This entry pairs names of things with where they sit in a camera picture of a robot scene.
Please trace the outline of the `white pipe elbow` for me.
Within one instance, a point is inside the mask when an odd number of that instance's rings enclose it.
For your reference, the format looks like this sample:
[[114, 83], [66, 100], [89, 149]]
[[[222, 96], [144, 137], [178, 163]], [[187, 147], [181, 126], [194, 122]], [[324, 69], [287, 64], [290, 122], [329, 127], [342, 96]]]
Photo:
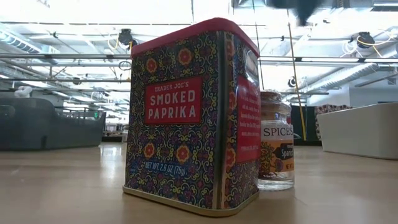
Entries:
[[14, 92], [14, 96], [16, 98], [30, 98], [32, 90], [33, 89], [30, 86], [19, 86], [18, 89]]

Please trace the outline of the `white plastic bin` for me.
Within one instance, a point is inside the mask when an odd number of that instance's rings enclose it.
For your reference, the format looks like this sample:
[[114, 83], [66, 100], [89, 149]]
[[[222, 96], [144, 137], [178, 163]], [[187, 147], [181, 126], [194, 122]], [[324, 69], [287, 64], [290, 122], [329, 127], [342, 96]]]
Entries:
[[317, 116], [325, 152], [398, 160], [398, 103]]

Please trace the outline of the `cork-lidded glass spice jar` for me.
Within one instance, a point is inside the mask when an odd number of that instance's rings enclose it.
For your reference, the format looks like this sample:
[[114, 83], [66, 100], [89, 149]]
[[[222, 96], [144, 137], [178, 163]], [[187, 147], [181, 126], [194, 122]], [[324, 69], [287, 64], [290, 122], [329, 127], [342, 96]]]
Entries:
[[287, 190], [294, 186], [294, 130], [291, 107], [275, 90], [261, 92], [261, 151], [259, 190]]

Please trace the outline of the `red-lidded smoked paprika tin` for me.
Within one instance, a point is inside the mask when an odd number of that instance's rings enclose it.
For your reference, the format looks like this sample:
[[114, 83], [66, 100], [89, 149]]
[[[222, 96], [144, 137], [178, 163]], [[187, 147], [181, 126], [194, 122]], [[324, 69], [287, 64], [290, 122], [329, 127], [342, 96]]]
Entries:
[[257, 199], [258, 57], [219, 17], [132, 48], [125, 193], [208, 217]]

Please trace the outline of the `dark grey plastic bin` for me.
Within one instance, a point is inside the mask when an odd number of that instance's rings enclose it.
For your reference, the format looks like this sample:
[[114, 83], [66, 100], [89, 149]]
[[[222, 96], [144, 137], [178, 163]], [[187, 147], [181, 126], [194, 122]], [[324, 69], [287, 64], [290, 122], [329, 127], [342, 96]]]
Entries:
[[101, 143], [106, 113], [71, 117], [40, 98], [0, 98], [0, 151], [94, 147]]

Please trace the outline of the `grey overhead metal rail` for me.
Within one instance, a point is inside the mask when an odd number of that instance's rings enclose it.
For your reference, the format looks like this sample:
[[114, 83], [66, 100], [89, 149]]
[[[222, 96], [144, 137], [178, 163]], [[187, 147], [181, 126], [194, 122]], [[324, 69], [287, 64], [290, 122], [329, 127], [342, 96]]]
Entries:
[[[106, 54], [0, 54], [0, 58], [32, 58], [32, 59], [85, 59], [85, 60], [127, 60], [130, 55]], [[344, 57], [282, 57], [260, 56], [265, 62], [311, 62], [311, 63], [398, 63], [398, 58], [344, 58]]]

